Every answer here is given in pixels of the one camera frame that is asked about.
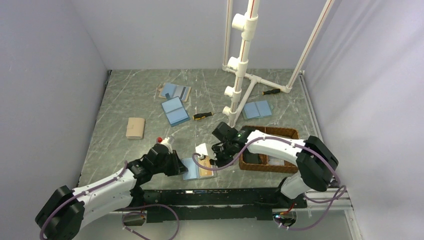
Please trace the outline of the gold credit card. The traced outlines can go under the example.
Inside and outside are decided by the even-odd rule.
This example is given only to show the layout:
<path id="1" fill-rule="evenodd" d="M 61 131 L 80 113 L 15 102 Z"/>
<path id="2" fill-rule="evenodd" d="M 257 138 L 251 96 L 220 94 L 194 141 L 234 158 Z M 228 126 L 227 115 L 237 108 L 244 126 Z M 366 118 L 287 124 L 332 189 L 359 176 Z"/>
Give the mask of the gold credit card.
<path id="1" fill-rule="evenodd" d="M 198 160 L 198 163 L 205 168 L 212 168 L 213 165 L 211 165 L 210 160 L 211 159 L 208 156 L 204 156 L 202 159 Z M 209 178 L 214 176 L 215 176 L 215 172 L 213 170 L 207 170 L 207 169 L 199 167 L 200 178 Z"/>

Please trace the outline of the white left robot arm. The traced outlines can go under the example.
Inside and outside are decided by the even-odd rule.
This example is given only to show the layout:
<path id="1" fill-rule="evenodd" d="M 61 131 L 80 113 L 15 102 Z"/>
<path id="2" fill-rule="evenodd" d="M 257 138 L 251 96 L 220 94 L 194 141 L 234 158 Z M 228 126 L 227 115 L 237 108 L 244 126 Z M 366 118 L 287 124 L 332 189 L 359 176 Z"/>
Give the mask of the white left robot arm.
<path id="1" fill-rule="evenodd" d="M 115 210 L 139 209 L 144 203 L 142 185 L 156 174 L 168 177 L 187 172 L 175 150 L 156 143 L 141 158 L 125 162 L 116 173 L 94 183 L 70 189 L 57 188 L 35 222 L 41 240 L 71 240 L 89 223 Z"/>

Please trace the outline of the grey leather card holder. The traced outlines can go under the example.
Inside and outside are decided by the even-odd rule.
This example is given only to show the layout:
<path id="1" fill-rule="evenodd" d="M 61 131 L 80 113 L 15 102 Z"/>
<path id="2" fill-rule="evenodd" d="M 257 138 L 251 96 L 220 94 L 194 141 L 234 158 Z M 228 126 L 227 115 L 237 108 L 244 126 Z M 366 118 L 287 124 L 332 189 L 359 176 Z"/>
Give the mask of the grey leather card holder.
<path id="1" fill-rule="evenodd" d="M 211 179 L 218 176 L 216 171 L 210 171 L 199 167 L 192 158 L 184 158 L 181 161 L 187 168 L 187 171 L 182 174 L 182 179 L 184 181 Z"/>

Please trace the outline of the tan card holder with cards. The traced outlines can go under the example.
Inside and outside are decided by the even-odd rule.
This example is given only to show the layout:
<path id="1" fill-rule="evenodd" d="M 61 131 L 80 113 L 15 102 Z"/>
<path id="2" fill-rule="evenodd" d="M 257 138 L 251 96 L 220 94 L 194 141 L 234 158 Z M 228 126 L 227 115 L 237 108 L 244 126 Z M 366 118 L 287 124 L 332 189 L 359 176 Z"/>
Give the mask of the tan card holder with cards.
<path id="1" fill-rule="evenodd" d="M 189 98 L 191 89 L 190 86 L 166 82 L 159 88 L 158 97 L 166 99 L 166 96 L 169 95 L 171 98 L 179 97 L 182 102 L 186 102 Z"/>

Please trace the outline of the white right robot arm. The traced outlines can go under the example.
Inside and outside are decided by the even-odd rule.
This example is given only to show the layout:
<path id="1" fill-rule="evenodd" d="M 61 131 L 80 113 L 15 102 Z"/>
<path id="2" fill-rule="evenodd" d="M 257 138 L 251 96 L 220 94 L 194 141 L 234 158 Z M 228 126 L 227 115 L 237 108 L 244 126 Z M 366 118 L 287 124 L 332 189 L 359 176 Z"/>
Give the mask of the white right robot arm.
<path id="1" fill-rule="evenodd" d="M 293 139 L 286 132 L 277 127 L 249 125 L 237 130 L 220 122 L 212 132 L 219 142 L 212 146 L 215 159 L 211 164 L 222 168 L 233 160 L 263 155 L 294 165 L 297 171 L 280 182 L 275 194 L 276 203 L 282 208 L 309 190 L 325 192 L 339 161 L 318 137 Z"/>

